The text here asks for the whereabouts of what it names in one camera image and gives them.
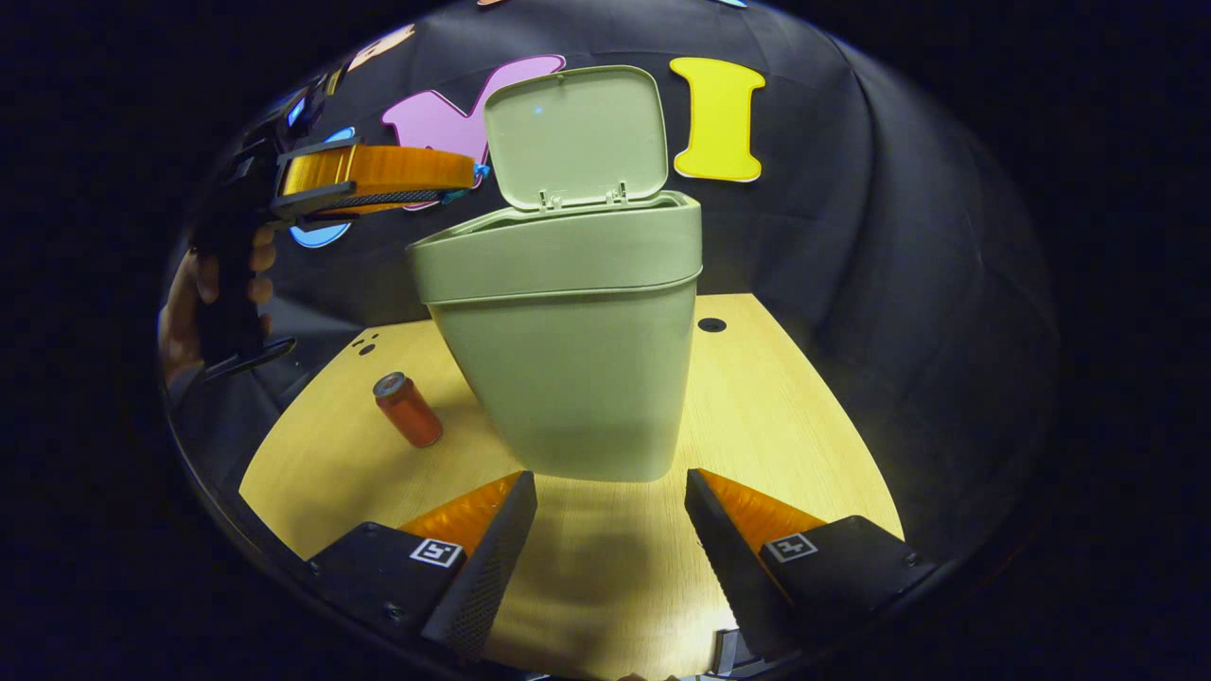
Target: red soda can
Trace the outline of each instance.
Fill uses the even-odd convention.
[[[413,447],[427,447],[442,436],[442,423],[403,372],[380,378],[374,384],[374,401]]]

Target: trash can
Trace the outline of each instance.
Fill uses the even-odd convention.
[[[701,207],[665,191],[660,93],[633,67],[506,86],[484,122],[512,206],[408,247],[421,302],[535,473],[652,481],[677,447]]]

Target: table surface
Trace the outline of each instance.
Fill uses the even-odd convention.
[[[735,618],[684,509],[706,468],[832,521],[903,531],[854,425],[807,357],[751,294],[700,296],[672,469],[655,482],[535,475],[538,513],[484,656],[523,669],[615,680],[705,673]],[[411,376],[446,434],[417,450],[371,394]],[[391,527],[522,469],[487,420],[436,325],[367,328],[294,400],[240,493],[300,557],[360,522]]]

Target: finger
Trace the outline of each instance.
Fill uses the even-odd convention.
[[[214,256],[197,259],[197,294],[207,305],[219,297],[219,259]]]
[[[268,279],[248,280],[248,299],[258,305],[264,305],[274,297],[274,282]]]
[[[257,246],[252,250],[252,257],[248,258],[248,267],[252,268],[252,271],[265,271],[272,267],[275,259],[277,259],[277,248],[272,244]]]
[[[194,319],[194,308],[197,304],[195,293],[197,281],[197,254],[189,252],[177,265],[177,274],[172,277],[172,286],[168,288],[168,301],[165,304],[170,330],[174,330],[185,321]]]
[[[272,242],[274,242],[274,228],[269,227],[268,224],[260,225],[260,229],[257,230],[257,234],[252,235],[253,248],[256,248],[257,246],[268,246]]]

